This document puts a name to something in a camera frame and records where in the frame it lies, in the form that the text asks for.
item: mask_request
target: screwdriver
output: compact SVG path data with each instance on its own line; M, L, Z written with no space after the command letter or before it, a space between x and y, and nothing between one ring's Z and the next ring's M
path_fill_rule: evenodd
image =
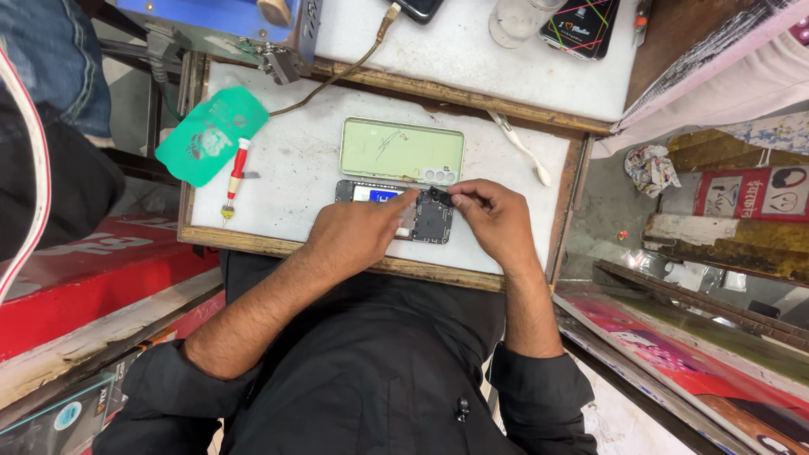
M236 191L239 189L239 184L242 183L244 178L244 162L248 159L248 149L250 148L250 139L239 138L239 150L236 152L236 161L233 163L233 172L231 172L231 180L227 184L227 204L222 206L220 213L222 213L222 227L225 227L225 222L233 217L234 208L232 206L233 198L236 197Z

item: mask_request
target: shirt sleeve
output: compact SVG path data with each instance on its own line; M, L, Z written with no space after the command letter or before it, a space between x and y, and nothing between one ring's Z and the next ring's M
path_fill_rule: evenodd
M529 454L596 454L582 407L595 399L568 354L535 359L494 349L487 379L497 389L506 435Z
M126 374L124 409L94 440L93 455L207 453L256 379L260 365L230 381L206 375L180 353L184 340L146 350Z

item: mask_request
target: green phone back cover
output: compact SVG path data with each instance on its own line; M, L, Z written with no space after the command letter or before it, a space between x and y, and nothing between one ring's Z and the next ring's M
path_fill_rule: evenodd
M343 122L344 174L451 185L463 161L464 133L457 130L359 117Z
M246 88L223 88L180 122L157 147L155 157L173 176L203 186L233 158L239 138L252 138L268 117Z

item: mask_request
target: hand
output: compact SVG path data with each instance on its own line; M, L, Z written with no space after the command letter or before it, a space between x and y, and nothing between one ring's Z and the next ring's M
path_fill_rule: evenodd
M294 257L306 258L332 285L385 257L401 225L399 213L418 197L409 189L387 202L335 202L320 210L306 244Z
M484 179L458 182L447 192L472 227L477 243L504 274L532 272L536 267L542 270L522 194Z

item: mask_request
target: green plastic bag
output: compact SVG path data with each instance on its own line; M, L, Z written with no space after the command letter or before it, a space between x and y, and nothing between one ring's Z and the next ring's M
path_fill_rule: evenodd
M180 180L203 186L269 117L255 96L241 86L217 91L200 103L157 147L155 157Z

